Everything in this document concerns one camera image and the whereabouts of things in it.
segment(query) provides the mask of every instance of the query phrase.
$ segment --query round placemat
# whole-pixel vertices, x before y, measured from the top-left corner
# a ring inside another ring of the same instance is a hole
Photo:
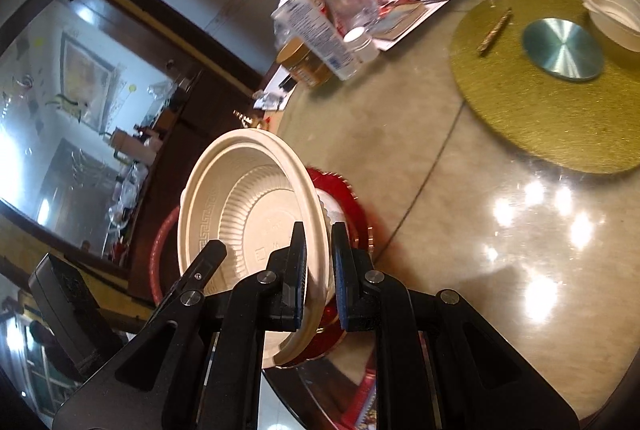
[[[476,48],[509,7],[510,24],[479,56]],[[536,67],[521,36],[541,18],[570,20],[590,32],[604,53],[602,74],[576,83]],[[640,54],[601,34],[580,0],[485,0],[460,22],[450,55],[469,106],[519,148],[595,174],[640,164]]]

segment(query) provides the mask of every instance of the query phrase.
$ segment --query glass cabinet door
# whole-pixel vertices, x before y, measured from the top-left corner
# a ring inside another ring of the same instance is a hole
[[[110,207],[121,193],[132,207],[140,187],[131,190],[132,161],[111,135],[150,124],[174,84],[86,11],[54,0],[0,56],[0,198],[102,257],[114,232]]]

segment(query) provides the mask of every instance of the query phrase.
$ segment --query round table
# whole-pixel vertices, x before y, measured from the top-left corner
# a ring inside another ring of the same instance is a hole
[[[640,172],[568,171],[475,116],[449,45],[481,1],[452,0],[352,80],[299,88],[277,134],[306,165],[351,183],[378,269],[418,291],[459,291],[584,418],[640,346]],[[348,334],[286,374],[335,419],[372,349],[372,334]]]

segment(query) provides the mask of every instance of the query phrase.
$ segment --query white bowl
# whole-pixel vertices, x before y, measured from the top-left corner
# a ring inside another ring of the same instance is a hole
[[[603,34],[640,52],[640,0],[582,0],[582,4]]]
[[[267,333],[263,368],[290,362],[305,349],[332,295],[328,220],[311,178],[278,137],[257,129],[234,130],[200,156],[180,197],[180,272],[209,240],[219,238],[226,245],[227,256],[206,294],[229,290],[265,269],[271,252],[289,245],[297,220],[306,238],[302,326],[295,333]]]

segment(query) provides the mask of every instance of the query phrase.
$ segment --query plastic bottle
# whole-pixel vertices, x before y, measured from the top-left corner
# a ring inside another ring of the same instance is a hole
[[[295,34],[281,22],[273,22],[273,36],[275,37],[276,51],[280,52],[282,47],[287,45],[290,40],[295,37]]]

